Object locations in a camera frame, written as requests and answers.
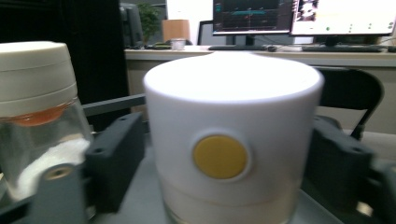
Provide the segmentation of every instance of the white desk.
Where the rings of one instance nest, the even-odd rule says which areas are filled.
[[[161,63],[186,57],[202,56],[213,51],[205,46],[186,46],[185,50],[125,50],[131,94],[143,93],[142,79],[147,71]],[[358,68],[378,77],[385,95],[367,123],[366,131],[396,134],[396,53],[324,53],[300,52],[295,47],[285,47],[277,52],[255,51],[263,56],[277,57],[315,66]],[[359,116],[354,111],[319,108],[321,115],[339,119],[344,129],[351,129]]]

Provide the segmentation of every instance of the white wall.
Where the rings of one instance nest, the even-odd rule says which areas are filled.
[[[200,21],[211,21],[213,0],[167,0],[168,20],[189,20],[191,42],[196,44]]]

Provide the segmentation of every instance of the glass jar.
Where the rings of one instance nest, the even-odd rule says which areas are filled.
[[[13,201],[51,166],[84,161],[93,138],[77,93],[66,44],[0,44],[0,167]]]

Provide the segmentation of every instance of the white powder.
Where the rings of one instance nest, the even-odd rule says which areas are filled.
[[[29,197],[35,193],[38,178],[48,168],[62,163],[79,164],[84,162],[84,151],[90,142],[83,139],[74,139],[62,142],[51,147],[40,158],[29,164],[21,173],[15,189],[10,190],[11,197],[16,200]]]

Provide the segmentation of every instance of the computer monitor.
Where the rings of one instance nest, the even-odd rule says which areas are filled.
[[[214,0],[213,35],[287,35],[292,9],[293,0]]]
[[[120,2],[120,15],[124,46],[126,49],[143,46],[143,29],[139,8],[135,4]]]
[[[292,36],[326,36],[331,47],[342,36],[391,35],[396,20],[395,0],[295,0]]]

